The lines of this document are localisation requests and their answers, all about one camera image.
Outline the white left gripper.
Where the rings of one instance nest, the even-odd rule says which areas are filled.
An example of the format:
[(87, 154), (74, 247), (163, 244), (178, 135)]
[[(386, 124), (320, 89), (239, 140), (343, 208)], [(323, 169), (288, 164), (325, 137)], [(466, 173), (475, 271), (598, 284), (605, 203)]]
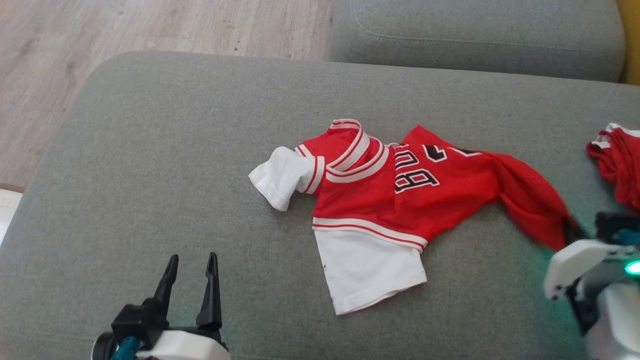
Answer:
[[(158, 282), (152, 297), (158, 312), (169, 312), (170, 296), (178, 276), (179, 255), (174, 254)], [(205, 270), (206, 289), (197, 327), (164, 330), (149, 350), (138, 350), (137, 360), (230, 360), (222, 341), (222, 309), (217, 253), (211, 252)]]

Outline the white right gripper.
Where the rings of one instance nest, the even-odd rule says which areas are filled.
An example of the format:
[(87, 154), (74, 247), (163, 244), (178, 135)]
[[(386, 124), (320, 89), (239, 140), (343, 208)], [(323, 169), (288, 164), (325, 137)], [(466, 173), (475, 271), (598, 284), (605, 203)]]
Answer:
[(626, 258), (621, 244), (586, 239), (586, 231), (574, 218), (563, 219), (565, 242), (573, 242), (555, 253), (544, 277), (544, 296), (557, 302), (569, 301), (581, 335), (597, 323), (597, 298), (613, 283), (595, 273), (602, 264), (620, 264)]

